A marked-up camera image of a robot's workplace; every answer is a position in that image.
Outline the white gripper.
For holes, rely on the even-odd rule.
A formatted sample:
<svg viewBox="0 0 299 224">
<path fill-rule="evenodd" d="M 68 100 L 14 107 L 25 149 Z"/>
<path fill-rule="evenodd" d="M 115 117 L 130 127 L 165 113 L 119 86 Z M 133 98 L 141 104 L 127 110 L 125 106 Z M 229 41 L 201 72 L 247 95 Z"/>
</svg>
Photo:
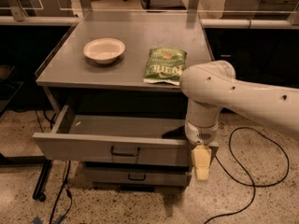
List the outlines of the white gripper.
<svg viewBox="0 0 299 224">
<path fill-rule="evenodd" d="M 185 122 L 185 135 L 191 144 L 197 146 L 192 151 L 192 164 L 197 181 L 208 180 L 211 162 L 211 149 L 208 146 L 198 145 L 208 145 L 213 142 L 217 131 L 218 124 L 211 127 L 198 127 L 189 121 Z"/>
</svg>

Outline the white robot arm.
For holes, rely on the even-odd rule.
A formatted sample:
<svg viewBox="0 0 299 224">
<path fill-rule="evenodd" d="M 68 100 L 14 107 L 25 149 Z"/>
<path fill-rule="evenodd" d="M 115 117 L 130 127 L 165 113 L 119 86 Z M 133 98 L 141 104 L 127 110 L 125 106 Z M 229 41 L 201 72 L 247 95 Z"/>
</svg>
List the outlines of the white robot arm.
<svg viewBox="0 0 299 224">
<path fill-rule="evenodd" d="M 229 109 L 247 119 L 299 139 L 299 90 L 240 81 L 226 61 L 186 68 L 179 86 L 188 98 L 185 134 L 194 145 L 192 164 L 197 180 L 208 179 L 219 114 Z"/>
</svg>

